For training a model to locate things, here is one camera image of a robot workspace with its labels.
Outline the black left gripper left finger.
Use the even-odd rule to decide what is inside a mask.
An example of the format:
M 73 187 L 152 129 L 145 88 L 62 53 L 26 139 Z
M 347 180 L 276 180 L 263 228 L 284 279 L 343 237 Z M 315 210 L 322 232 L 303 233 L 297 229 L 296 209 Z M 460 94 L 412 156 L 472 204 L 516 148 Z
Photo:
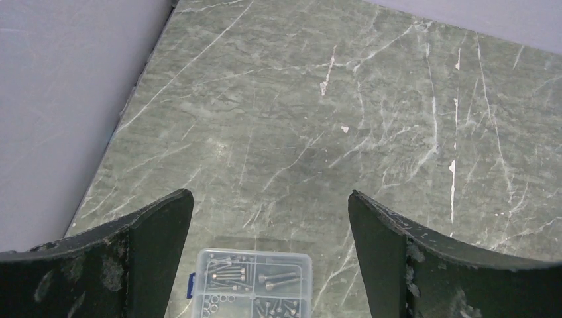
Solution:
M 2 317 L 163 317 L 194 197 L 179 189 L 80 234 L 1 254 Z

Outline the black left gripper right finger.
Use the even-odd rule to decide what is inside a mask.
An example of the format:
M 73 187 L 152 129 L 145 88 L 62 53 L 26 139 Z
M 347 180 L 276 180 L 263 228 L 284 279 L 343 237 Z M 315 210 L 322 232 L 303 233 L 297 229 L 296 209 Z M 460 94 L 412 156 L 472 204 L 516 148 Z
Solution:
M 348 199 L 373 317 L 560 317 L 561 264 L 479 248 L 369 196 Z

